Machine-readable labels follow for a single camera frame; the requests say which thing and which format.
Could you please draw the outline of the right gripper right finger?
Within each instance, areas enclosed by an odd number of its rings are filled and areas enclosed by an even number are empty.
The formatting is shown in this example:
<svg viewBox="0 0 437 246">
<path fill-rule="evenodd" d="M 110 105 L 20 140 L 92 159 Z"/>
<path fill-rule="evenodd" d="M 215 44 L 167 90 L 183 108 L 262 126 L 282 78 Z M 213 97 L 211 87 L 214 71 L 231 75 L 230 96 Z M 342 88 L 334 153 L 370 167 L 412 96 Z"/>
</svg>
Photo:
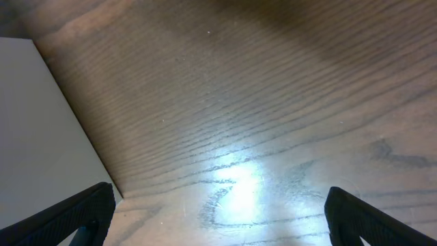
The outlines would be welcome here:
<svg viewBox="0 0 437 246">
<path fill-rule="evenodd" d="M 334 246 L 435 245 L 436 240 L 390 217 L 339 187 L 331 187 L 324 205 Z"/>
</svg>

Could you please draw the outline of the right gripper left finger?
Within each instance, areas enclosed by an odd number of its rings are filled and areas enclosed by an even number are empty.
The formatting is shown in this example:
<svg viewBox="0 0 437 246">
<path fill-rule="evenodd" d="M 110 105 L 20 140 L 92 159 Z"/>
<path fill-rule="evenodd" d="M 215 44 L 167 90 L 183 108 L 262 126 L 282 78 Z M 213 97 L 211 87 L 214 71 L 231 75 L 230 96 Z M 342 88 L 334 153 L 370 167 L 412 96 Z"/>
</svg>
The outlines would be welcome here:
<svg viewBox="0 0 437 246">
<path fill-rule="evenodd" d="M 1 230 L 2 245 L 58 245 L 71 234 L 71 245 L 104 243 L 115 211 L 112 184 L 99 182 L 37 214 Z"/>
</svg>

